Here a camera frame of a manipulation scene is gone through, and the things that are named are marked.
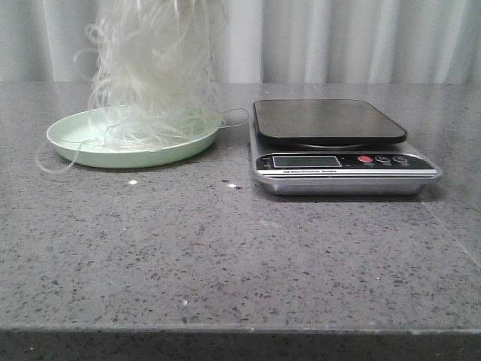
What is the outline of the translucent white vermicelli bundle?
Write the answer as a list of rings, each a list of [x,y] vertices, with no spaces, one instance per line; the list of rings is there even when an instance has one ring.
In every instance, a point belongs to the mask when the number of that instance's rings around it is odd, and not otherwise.
[[[249,114],[225,110],[213,63],[226,19],[222,1],[105,1],[86,36],[97,55],[86,111],[128,106],[141,119],[181,108],[217,112],[218,129]]]

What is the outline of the silver black kitchen scale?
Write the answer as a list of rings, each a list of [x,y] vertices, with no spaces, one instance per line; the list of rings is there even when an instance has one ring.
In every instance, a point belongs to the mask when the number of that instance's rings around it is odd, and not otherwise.
[[[257,101],[249,129],[254,177],[277,195],[413,195],[442,175],[404,128],[359,100]]]

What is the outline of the light green round plate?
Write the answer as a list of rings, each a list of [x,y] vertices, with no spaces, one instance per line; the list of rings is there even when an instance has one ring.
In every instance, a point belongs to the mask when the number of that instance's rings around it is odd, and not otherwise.
[[[47,139],[62,157],[96,168],[145,168],[188,159],[207,149],[221,114],[181,108],[141,119],[128,106],[97,108],[56,121]]]

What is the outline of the white pleated curtain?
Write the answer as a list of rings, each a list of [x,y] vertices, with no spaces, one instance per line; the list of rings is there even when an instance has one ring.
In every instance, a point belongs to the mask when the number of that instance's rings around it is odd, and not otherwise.
[[[479,83],[478,1],[228,1],[223,83]],[[95,70],[97,1],[3,1],[1,79]]]

